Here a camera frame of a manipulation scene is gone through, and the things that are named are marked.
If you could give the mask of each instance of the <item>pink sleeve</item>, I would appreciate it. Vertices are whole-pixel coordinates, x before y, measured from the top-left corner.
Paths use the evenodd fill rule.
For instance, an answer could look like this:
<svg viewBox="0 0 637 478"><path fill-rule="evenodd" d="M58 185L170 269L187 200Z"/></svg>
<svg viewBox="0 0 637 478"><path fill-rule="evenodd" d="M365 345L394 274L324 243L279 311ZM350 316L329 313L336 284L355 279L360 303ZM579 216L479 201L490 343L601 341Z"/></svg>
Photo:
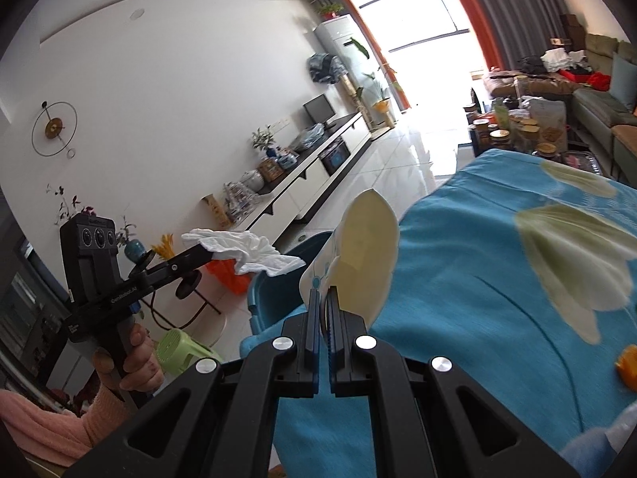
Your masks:
<svg viewBox="0 0 637 478"><path fill-rule="evenodd" d="M0 417L22 450L69 467L122 424L128 414L121 401L100 387L95 402L81 418L70 412L43 411L21 395L0 390Z"/></svg>

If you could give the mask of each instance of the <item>blue vase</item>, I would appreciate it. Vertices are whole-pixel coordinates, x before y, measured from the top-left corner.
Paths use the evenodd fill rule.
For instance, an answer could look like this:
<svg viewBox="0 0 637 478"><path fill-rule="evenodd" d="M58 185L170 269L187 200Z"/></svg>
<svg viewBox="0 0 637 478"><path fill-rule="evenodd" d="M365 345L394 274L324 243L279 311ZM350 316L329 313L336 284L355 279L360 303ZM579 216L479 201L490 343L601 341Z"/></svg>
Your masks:
<svg viewBox="0 0 637 478"><path fill-rule="evenodd" d="M146 249L139 239L130 239L123 249L126 258L135 264L139 262L144 253L146 253Z"/></svg>

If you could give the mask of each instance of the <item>orange curtain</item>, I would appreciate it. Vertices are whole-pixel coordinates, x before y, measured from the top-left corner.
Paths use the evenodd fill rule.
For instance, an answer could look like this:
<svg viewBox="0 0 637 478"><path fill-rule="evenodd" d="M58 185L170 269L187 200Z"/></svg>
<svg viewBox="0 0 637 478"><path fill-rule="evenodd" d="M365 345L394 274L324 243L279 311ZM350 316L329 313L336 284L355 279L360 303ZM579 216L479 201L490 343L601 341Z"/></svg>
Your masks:
<svg viewBox="0 0 637 478"><path fill-rule="evenodd" d="M504 62L502 61L502 54L496 42L491 24L483 12L479 0L460 0L460 3L463 4L473 31L478 38L484 60L487 63L487 68L494 66L503 68Z"/></svg>
<svg viewBox="0 0 637 478"><path fill-rule="evenodd" d="M356 5L354 5L353 1L351 0L340 1L345 6L346 11L352 16L352 19L356 22L356 25L358 25L361 29L361 32L367 39L367 42L369 43L369 46L371 46L371 49L374 50L374 55L378 60L378 63L380 63L380 65L382 66L383 73L385 74L387 81L389 82L389 84L391 84L391 90L394 92L394 95L396 95L396 98L398 100L398 107L401 109L401 111L408 110L409 108L411 108L412 105L409 103L409 100L407 100L407 96L404 94L404 91L401 88L400 84L397 84L398 81L396 80L396 73L389 66L387 58L383 54L383 51L380 49L380 45L376 41L376 38L374 38L374 35L369 30L369 27L367 27L367 24L362 19L358 7L356 7Z"/></svg>

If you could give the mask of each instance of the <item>monitor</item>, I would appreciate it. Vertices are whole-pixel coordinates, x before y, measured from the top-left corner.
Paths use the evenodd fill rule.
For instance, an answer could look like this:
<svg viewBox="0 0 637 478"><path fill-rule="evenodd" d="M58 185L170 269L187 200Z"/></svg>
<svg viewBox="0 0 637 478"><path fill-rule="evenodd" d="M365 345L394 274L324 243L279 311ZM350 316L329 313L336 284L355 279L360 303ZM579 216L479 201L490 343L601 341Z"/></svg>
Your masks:
<svg viewBox="0 0 637 478"><path fill-rule="evenodd" d="M313 98L309 102L306 102L303 107L308 112L310 118L314 123L327 124L327 121L332 118L336 111L332 108L332 105L327 100L325 95L319 95L317 98Z"/></svg>

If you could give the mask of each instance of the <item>throw pillow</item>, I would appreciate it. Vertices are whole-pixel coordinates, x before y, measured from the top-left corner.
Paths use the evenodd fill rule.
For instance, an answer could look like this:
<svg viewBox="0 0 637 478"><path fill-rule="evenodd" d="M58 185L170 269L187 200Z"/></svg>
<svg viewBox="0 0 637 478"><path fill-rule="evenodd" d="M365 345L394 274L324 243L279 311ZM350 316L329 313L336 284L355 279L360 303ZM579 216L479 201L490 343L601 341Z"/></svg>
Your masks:
<svg viewBox="0 0 637 478"><path fill-rule="evenodd" d="M369 328L389 294L398 237L398 221L387 201L372 188L360 194L303 273L303 301L310 302L314 288L324 303L327 290L335 285L340 308L361 316Z"/></svg>
<svg viewBox="0 0 637 478"><path fill-rule="evenodd" d="M637 66L615 54L613 56L613 77L608 91L627 110L635 109L637 100Z"/></svg>

